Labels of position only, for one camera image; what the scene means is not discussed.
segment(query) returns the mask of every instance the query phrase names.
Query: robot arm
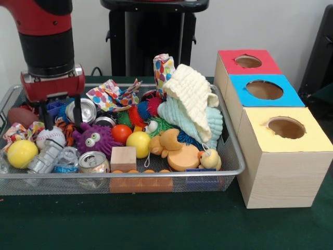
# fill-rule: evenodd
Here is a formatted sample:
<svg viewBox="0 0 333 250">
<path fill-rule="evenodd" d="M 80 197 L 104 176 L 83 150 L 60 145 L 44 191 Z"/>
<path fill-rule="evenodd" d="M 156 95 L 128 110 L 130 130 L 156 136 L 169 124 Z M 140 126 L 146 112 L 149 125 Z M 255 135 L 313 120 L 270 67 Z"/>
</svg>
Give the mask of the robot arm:
<svg viewBox="0 0 333 250">
<path fill-rule="evenodd" d="M 82 121 L 78 98 L 85 77 L 74 64 L 72 0 L 0 0 L 15 19 L 27 72 L 21 82 L 31 102 L 41 102 L 45 127 L 52 129 L 45 104 L 48 98 L 75 96 L 75 123 Z"/>
</svg>

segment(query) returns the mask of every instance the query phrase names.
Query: circular hole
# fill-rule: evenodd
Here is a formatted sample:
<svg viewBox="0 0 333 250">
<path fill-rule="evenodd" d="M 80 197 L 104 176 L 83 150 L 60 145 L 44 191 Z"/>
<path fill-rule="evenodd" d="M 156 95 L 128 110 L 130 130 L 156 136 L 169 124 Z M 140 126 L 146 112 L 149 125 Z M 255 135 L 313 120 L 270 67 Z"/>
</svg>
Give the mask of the circular hole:
<svg viewBox="0 0 333 250">
<path fill-rule="evenodd" d="M 268 127 L 282 138 L 298 139 L 305 134 L 304 126 L 290 117 L 272 118 Z"/>
<path fill-rule="evenodd" d="M 283 89 L 273 82 L 264 80 L 249 82 L 246 89 L 256 98 L 263 100 L 276 100 L 283 96 Z"/>
<path fill-rule="evenodd" d="M 239 56 L 235 61 L 243 68 L 257 68 L 262 65 L 262 62 L 258 58 L 248 55 Z"/>
</svg>

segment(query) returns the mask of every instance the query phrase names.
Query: metal basket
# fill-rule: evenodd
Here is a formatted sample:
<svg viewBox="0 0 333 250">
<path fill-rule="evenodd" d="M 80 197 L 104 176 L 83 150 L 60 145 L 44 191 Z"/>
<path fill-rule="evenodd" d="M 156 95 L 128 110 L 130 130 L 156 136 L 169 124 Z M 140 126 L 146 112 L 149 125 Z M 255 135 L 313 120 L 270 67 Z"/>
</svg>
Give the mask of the metal basket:
<svg viewBox="0 0 333 250">
<path fill-rule="evenodd" d="M 99 84 L 86 84 L 86 91 Z M 131 84 L 118 84 L 127 88 Z M 155 84 L 143 84 L 139 96 L 156 88 Z M 137 160 L 139 173 L 49 173 L 28 174 L 26 170 L 10 169 L 8 174 L 0 174 L 0 195 L 46 195 L 46 194 L 90 194 L 90 193 L 137 193 L 137 192 L 201 192 L 225 191 L 234 177 L 245 169 L 245 161 L 233 129 L 227 108 L 220 90 L 211 89 L 220 100 L 219 109 L 224 117 L 224 131 L 217 145 L 222 159 L 222 171 L 165 172 L 170 169 L 166 159 L 150 155 L 150 167 L 155 173 L 144 172 L 145 159 Z M 0 135 L 10 127 L 7 119 L 9 109 L 26 101 L 21 86 L 12 87 L 0 103 Z M 6 141 L 0 140 L 3 148 Z"/>
</svg>

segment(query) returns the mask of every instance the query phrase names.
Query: yellow toy ball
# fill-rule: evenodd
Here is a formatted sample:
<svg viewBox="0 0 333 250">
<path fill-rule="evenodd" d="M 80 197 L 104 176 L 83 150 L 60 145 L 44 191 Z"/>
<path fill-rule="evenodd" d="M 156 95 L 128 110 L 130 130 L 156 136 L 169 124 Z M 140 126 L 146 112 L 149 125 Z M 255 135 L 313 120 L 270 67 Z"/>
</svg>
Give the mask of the yellow toy ball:
<svg viewBox="0 0 333 250">
<path fill-rule="evenodd" d="M 9 163 L 19 169 L 28 168 L 29 162 L 38 154 L 37 146 L 27 140 L 15 141 L 8 149 Z"/>
<path fill-rule="evenodd" d="M 142 159 L 148 156 L 149 154 L 149 142 L 150 137 L 147 133 L 138 131 L 132 133 L 126 141 L 127 147 L 136 148 L 136 158 Z"/>
</svg>

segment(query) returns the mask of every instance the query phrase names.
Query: purple octopus toy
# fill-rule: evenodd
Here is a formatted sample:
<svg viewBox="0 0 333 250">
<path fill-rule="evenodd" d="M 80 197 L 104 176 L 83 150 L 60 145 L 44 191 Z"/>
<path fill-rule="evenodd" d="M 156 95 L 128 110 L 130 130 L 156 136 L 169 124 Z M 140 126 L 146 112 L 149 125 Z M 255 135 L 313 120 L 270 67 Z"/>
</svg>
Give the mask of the purple octopus toy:
<svg viewBox="0 0 333 250">
<path fill-rule="evenodd" d="M 100 151 L 110 160 L 112 147 L 122 146 L 121 143 L 114 141 L 110 127 L 108 126 L 90 126 L 84 122 L 81 124 L 81 128 L 84 131 L 83 134 L 80 134 L 78 131 L 73 132 L 73 137 L 81 154 L 89 151 Z"/>
</svg>

